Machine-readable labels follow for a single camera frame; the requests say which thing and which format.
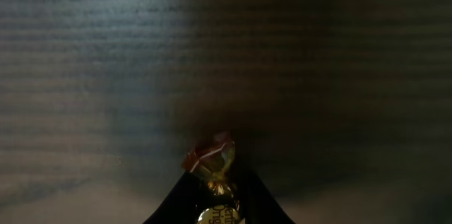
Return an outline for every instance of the wood grain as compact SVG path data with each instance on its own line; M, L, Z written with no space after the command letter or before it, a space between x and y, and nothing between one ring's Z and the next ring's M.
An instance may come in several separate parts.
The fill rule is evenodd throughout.
M451 193L451 15L452 0L0 0L0 218L69 223L39 217L58 205L139 223L194 142L230 129L297 222L422 219L414 206Z

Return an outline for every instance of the black object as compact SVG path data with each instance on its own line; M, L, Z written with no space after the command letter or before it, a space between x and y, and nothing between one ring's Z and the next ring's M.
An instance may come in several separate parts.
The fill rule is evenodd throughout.
M159 208L144 224L196 224L196 204L203 204L200 181L189 173L182 175ZM242 172L237 180L241 191L243 216L246 224L293 224L278 202L271 196L258 175L251 170Z

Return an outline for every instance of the gold label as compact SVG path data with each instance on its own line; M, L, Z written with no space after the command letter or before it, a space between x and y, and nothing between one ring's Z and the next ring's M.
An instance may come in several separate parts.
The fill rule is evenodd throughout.
M237 224L239 222L239 213L226 206L215 206L204 210L198 219L198 224Z

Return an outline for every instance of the gold candy wrapper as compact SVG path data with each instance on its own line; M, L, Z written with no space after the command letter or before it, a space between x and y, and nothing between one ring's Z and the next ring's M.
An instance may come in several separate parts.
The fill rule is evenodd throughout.
M238 224L240 200L237 186L227 176L235 158L234 141L227 132L187 154L182 167L200 179L197 224Z

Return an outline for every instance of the dark wood tabletop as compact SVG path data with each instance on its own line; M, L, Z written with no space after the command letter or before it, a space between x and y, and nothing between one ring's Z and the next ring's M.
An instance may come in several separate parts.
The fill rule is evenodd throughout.
M0 0L0 222L141 223L224 130L296 223L440 223L452 0Z

